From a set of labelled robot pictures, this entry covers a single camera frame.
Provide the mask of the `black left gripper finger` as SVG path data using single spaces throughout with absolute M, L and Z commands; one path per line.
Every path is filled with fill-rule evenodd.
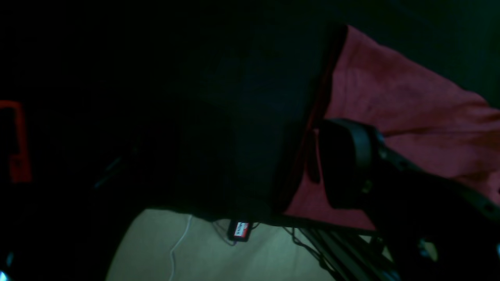
M 498 281 L 499 207 L 466 185 L 424 171 L 388 148 L 373 126 L 318 127 L 329 205 L 362 210 L 403 281 Z

